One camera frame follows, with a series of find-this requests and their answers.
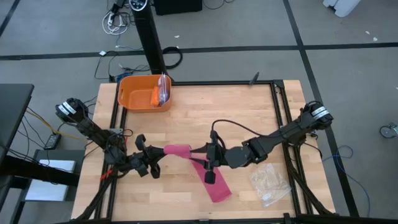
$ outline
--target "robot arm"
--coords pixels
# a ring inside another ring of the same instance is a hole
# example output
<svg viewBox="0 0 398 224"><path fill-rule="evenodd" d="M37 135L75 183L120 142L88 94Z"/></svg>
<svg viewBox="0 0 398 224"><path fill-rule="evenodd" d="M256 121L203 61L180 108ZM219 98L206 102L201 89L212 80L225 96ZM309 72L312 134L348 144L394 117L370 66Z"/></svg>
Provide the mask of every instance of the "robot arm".
<svg viewBox="0 0 398 224"><path fill-rule="evenodd" d="M136 146L140 152L127 156L123 133L101 129L88 117L88 108L80 100L69 98L55 109L56 115L63 122L76 127L82 135L101 147L105 153L105 161L113 165L117 171L126 174L134 169L143 177L148 174L147 168L150 167L153 178L159 178L160 167L157 162L165 154L161 148L146 147L144 135L141 134L136 139Z"/></svg>
<svg viewBox="0 0 398 224"><path fill-rule="evenodd" d="M321 103L313 101L306 104L301 109L300 116L291 123L280 127L270 135L260 135L248 139L242 142L242 146L228 150L223 146L224 143L217 132L212 129L211 143L204 146L208 161L196 161L201 162L207 170L205 182L214 184L214 167L230 166L230 168L235 169L246 167L251 163L258 164L267 159L268 154L272 152L276 145L287 142L290 145L299 146L305 142L307 133L329 127L332 120L333 117L328 110Z"/></svg>

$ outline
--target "caster wheel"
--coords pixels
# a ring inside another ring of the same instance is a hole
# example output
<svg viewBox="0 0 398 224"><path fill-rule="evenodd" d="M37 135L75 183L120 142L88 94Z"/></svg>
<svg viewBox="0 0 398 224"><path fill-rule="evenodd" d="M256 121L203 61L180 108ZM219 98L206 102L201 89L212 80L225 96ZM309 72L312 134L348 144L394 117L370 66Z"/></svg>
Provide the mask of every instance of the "caster wheel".
<svg viewBox="0 0 398 224"><path fill-rule="evenodd" d="M397 132L394 129L392 129L390 126L381 126L380 134L384 138L388 138L388 139L397 137Z"/></svg>

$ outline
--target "pink towel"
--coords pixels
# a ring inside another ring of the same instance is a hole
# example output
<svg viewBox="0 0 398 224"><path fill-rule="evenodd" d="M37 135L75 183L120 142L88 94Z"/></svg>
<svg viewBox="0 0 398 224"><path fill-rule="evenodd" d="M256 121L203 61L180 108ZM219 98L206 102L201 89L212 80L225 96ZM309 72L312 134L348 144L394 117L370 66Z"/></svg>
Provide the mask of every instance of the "pink towel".
<svg viewBox="0 0 398 224"><path fill-rule="evenodd" d="M189 159L191 157L191 147L189 145L169 145L164 147L165 154L172 154L176 156L180 156L185 159ZM195 161L191 161L193 167L197 171L200 180L202 181L203 185L206 188L207 193L209 194L211 201L222 202L231 196L231 190L226 185L223 175L221 174L220 170L215 167L213 172L216 174L216 182L215 184L207 184L205 183L205 174L206 170L203 166Z"/></svg>

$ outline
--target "wooden tabletop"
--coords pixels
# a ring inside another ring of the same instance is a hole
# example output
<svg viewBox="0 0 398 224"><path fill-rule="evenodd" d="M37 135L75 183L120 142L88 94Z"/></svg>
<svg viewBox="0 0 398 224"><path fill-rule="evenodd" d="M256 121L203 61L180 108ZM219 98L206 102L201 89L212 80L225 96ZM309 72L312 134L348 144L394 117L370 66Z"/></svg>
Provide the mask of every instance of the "wooden tabletop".
<svg viewBox="0 0 398 224"><path fill-rule="evenodd" d="M305 104L301 85L297 80L284 83L290 112L295 119ZM102 84L99 88L93 120L101 128L109 128L115 91L116 84ZM202 147L210 141L210 126L216 119L230 119L264 134L277 129L269 85L174 86L172 97L172 107L167 112L127 113L126 128L134 131L127 141L128 154L137 151L134 141L138 134L145 135L147 146L190 144L193 149ZM121 108L118 111L116 124L119 124ZM242 141L254 137L229 123L217 123L215 129L227 148L239 146ZM317 146L314 139L308 138L307 142ZM90 145L86 153L94 147L94 144ZM334 212L319 152L303 145L301 156L308 186L324 206ZM103 158L102 150L98 149L85 159L72 218L84 211L97 192ZM262 164L238 169L220 167L232 196L224 202L212 203L191 162L177 156L166 156L159 162L159 179L150 175L141 178L132 170L118 180L113 221L279 218L286 212L294 216L290 193L269 207L263 207L249 180L249 176L263 164L272 164L287 181L279 144ZM300 187L298 194L302 211L305 211ZM107 204L108 194L104 197L102 214L106 214Z"/></svg>

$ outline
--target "plastic bag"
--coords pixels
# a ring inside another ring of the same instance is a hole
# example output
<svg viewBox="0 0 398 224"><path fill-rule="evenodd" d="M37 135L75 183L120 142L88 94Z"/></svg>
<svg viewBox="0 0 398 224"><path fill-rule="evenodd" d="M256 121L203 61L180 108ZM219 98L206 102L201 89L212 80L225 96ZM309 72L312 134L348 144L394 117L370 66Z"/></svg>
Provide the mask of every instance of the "plastic bag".
<svg viewBox="0 0 398 224"><path fill-rule="evenodd" d="M162 106L164 103L169 100L170 90L167 89L167 77L165 74L162 74L157 82L157 86L159 87L159 104Z"/></svg>
<svg viewBox="0 0 398 224"><path fill-rule="evenodd" d="M291 190L287 181L275 171L272 164L266 164L258 168L250 181L261 198L264 207L275 203Z"/></svg>

